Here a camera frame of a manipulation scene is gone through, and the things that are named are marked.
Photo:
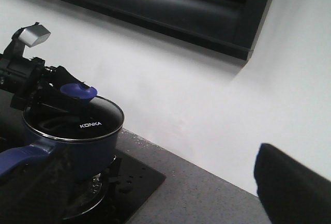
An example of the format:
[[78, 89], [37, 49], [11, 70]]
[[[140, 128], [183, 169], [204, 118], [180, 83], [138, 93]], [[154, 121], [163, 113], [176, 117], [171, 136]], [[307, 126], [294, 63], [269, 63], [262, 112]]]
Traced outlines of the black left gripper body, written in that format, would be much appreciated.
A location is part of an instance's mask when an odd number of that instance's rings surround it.
[[13, 93], [10, 106], [25, 109], [44, 70], [45, 61], [34, 57], [23, 57], [25, 44], [17, 37], [1, 54], [1, 89]]

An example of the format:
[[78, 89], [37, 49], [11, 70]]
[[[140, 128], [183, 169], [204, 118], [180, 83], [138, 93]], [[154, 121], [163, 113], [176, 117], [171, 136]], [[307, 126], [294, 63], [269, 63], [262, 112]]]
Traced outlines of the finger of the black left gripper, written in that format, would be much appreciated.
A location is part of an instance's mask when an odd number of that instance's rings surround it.
[[89, 103], [89, 85], [75, 78], [63, 66], [45, 67], [37, 80], [32, 106], [79, 112]]

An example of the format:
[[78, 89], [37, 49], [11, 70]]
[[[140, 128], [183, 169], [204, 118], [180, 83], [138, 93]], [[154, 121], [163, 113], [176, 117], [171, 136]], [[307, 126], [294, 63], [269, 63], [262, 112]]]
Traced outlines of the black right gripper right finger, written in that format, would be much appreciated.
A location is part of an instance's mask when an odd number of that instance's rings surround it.
[[259, 148], [254, 178], [271, 223], [330, 223], [330, 181], [275, 146]]

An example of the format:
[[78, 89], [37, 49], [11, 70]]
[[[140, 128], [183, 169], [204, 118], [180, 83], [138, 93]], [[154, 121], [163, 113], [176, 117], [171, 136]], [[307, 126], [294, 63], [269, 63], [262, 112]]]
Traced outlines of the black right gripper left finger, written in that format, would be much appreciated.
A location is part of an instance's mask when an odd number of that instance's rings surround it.
[[73, 188], [68, 148], [1, 176], [1, 223], [61, 223]]

